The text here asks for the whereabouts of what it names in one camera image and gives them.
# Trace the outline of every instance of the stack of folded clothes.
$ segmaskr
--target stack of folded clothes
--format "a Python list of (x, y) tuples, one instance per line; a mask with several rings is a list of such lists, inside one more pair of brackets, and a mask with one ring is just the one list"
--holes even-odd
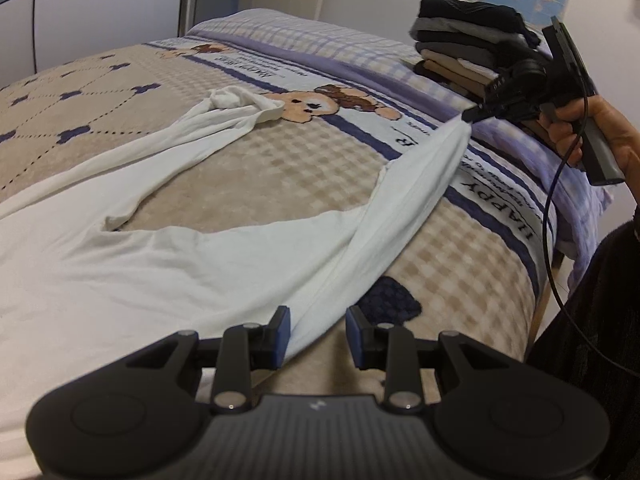
[(414, 72), (476, 102), (500, 70), (546, 57), (515, 9), (483, 2), (422, 0), (410, 35), (424, 59)]

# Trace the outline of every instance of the wooden bed leg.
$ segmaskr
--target wooden bed leg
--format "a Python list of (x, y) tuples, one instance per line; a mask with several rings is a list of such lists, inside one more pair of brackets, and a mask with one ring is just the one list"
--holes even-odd
[[(554, 277), (554, 280), (558, 278), (558, 273), (560, 272), (560, 267), (562, 266), (562, 262), (564, 261), (564, 254), (559, 251), (554, 251), (554, 257), (551, 261), (551, 272)], [(546, 283), (545, 290), (542, 291), (540, 295), (540, 300), (536, 305), (535, 310), (533, 311), (533, 319), (531, 320), (531, 327), (529, 329), (529, 338), (527, 339), (527, 348), (524, 352), (524, 359), (527, 359), (529, 352), (533, 348), (533, 343), (536, 342), (536, 336), (538, 335), (538, 330), (540, 330), (540, 325), (542, 324), (542, 319), (545, 317), (546, 306), (551, 299), (551, 285), (549, 282)]]

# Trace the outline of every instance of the black sleeve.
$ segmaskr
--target black sleeve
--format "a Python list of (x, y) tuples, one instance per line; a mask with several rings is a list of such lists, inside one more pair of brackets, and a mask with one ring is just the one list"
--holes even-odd
[[(640, 372), (640, 242), (629, 222), (603, 240), (566, 307), (604, 355)], [(640, 381), (593, 352), (559, 314), (536, 342), (527, 364), (587, 391), (612, 424), (596, 474), (640, 478)]]

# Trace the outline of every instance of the white shirt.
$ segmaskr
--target white shirt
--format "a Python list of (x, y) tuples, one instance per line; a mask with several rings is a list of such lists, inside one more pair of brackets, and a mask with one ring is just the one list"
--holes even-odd
[(220, 336), (286, 304), (287, 355), (308, 346), (427, 219), (471, 132), (460, 118), (445, 124), (349, 211), (213, 234), (113, 231), (173, 176), (281, 114), (281, 102), (240, 87), (211, 91), (172, 126), (0, 204), (0, 479), (38, 472), (24, 421), (39, 397), (177, 330)]

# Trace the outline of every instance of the cartoon bear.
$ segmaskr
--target cartoon bear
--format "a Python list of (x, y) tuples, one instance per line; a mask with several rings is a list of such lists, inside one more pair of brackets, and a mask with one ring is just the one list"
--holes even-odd
[(234, 52), (229, 46), (220, 43), (205, 43), (192, 46), (191, 48), (178, 48), (177, 50), (165, 50), (159, 54), (161, 59), (174, 59), (178, 56), (188, 56), (190, 54), (217, 54), (219, 52)]
[(282, 117), (292, 123), (308, 123), (313, 117), (332, 115), (340, 109), (333, 99), (316, 92), (286, 92), (264, 96), (276, 101), (284, 101)]
[(316, 88), (316, 92), (329, 96), (341, 108), (352, 108), (359, 112), (375, 112), (380, 117), (391, 121), (397, 121), (402, 117), (400, 112), (379, 103), (362, 90), (347, 86), (324, 85)]
[(397, 121), (402, 114), (380, 104), (361, 90), (338, 85), (319, 86), (313, 92), (293, 91), (265, 94), (285, 104), (282, 117), (293, 123), (308, 123), (315, 116), (335, 114), (341, 107), (359, 112), (375, 112), (380, 117)]

